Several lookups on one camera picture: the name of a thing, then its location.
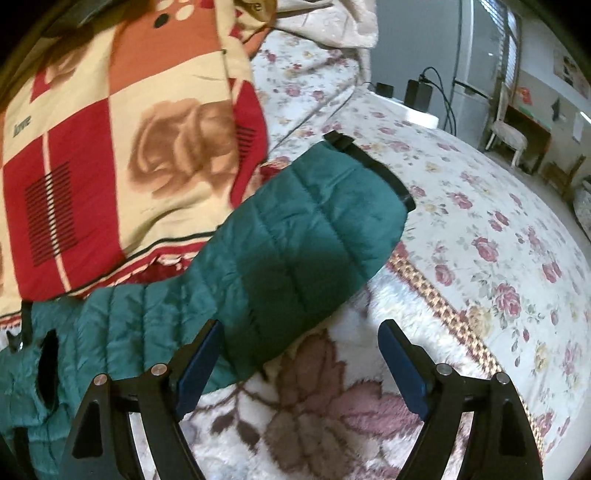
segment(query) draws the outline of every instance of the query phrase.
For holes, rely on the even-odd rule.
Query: quilted fabric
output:
[[[10,440],[15,427],[27,428],[37,475],[55,478],[92,378],[166,363],[210,318],[224,324],[226,342],[205,392],[247,379],[383,266],[406,217],[385,179],[315,145],[234,211],[181,276],[34,303],[34,342],[0,352],[0,432]],[[40,398],[36,373],[51,330],[57,406]]]

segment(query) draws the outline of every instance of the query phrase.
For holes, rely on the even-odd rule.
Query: window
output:
[[[509,56],[507,59],[507,73],[505,75],[505,83],[511,91],[515,86],[515,79],[517,76],[517,42],[512,35],[509,36]]]
[[[515,87],[519,52],[519,24],[515,14],[499,0],[480,0],[480,3],[491,15],[493,22],[501,33],[501,58],[506,66],[505,83],[510,91]]]

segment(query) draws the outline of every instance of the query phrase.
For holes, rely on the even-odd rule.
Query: red square pattern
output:
[[[119,246],[108,100],[67,118],[48,133],[50,173],[37,138],[3,169],[15,275],[26,300],[65,292],[56,256],[72,289],[124,260]]]

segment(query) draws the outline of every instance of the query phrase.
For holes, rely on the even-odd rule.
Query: red and beige blanket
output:
[[[22,73],[0,111],[0,326],[21,299],[189,261],[255,190],[267,130],[249,54],[275,9],[131,0]]]

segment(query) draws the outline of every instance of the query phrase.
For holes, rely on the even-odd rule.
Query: metal screw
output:
[[[451,375],[453,372],[453,368],[451,368],[448,364],[437,364],[437,372],[445,377]]]
[[[503,373],[503,372],[496,375],[496,380],[502,385],[507,385],[507,383],[509,383],[511,381],[511,379],[509,378],[509,375],[507,375],[506,373]]]
[[[93,380],[93,383],[97,387],[100,387],[101,385],[105,385],[107,383],[107,376],[105,374],[97,375],[95,377],[95,379]]]
[[[155,377],[159,377],[160,375],[164,375],[166,373],[166,370],[168,370],[166,365],[156,364],[152,367],[150,371],[152,372],[152,375],[154,375]]]

